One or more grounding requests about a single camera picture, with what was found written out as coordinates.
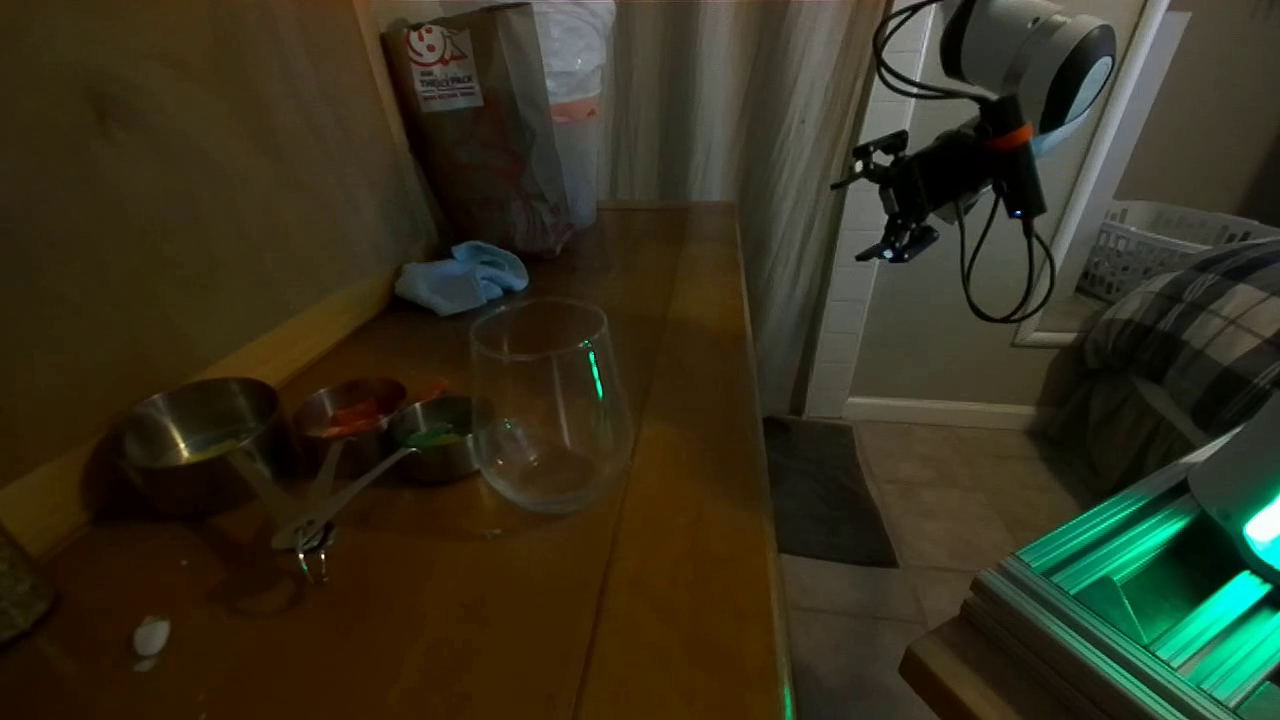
floor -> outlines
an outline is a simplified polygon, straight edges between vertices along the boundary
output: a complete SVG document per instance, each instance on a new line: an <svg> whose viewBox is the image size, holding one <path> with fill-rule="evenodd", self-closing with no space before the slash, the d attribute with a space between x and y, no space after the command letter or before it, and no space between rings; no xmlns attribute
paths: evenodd
<svg viewBox="0 0 1280 720"><path fill-rule="evenodd" d="M780 559L801 720L917 720L903 648L962 610L969 581L1085 503L1013 428L855 422L901 569Z"/></svg>

bed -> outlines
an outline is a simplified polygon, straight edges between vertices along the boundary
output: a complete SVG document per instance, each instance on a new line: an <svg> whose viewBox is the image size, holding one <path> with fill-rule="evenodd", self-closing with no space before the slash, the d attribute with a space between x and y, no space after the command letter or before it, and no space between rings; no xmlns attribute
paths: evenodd
<svg viewBox="0 0 1280 720"><path fill-rule="evenodd" d="M1246 422L1280 383L1280 245L1234 245L1153 275L1065 347L1042 436L1108 495Z"/></svg>

metal bowl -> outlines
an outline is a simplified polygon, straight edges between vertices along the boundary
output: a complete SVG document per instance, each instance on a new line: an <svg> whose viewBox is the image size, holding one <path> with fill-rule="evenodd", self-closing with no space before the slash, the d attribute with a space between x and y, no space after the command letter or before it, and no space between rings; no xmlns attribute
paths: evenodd
<svg viewBox="0 0 1280 720"><path fill-rule="evenodd" d="M306 469L316 472L332 444L340 452L340 477L359 477L393 452L385 436L393 412L409 386L385 377L359 377L332 386L316 386L295 412L294 428L306 452Z"/></svg>
<svg viewBox="0 0 1280 720"><path fill-rule="evenodd" d="M449 485L477 477L471 458L471 405L463 396L435 396L405 405L390 422L397 448L418 448L397 462L418 485Z"/></svg>
<svg viewBox="0 0 1280 720"><path fill-rule="evenodd" d="M294 469L272 383L247 377L180 383L140 401L121 428L125 472L163 516L210 516L254 500L231 452L256 452L272 477Z"/></svg>

stainless steel bowl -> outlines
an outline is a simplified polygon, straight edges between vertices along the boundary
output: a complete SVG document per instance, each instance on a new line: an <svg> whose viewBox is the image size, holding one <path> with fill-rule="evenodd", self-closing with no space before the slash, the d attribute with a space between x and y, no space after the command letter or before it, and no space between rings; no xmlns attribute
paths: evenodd
<svg viewBox="0 0 1280 720"><path fill-rule="evenodd" d="M272 477L294 469L281 396L263 381L222 377L140 401L121 428L131 488L163 516L210 516L254 500L231 452L256 452Z"/></svg>
<svg viewBox="0 0 1280 720"><path fill-rule="evenodd" d="M397 448L411 448L397 462L418 485L449 485L477 477L471 458L471 405L463 396L435 396L405 405L390 422Z"/></svg>

glass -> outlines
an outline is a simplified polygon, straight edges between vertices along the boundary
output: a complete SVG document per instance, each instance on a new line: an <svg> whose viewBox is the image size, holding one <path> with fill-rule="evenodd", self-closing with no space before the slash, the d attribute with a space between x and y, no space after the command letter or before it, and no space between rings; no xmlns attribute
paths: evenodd
<svg viewBox="0 0 1280 720"><path fill-rule="evenodd" d="M516 508L581 510L632 458L632 412L610 317L581 299L513 299L471 325L471 452Z"/></svg>

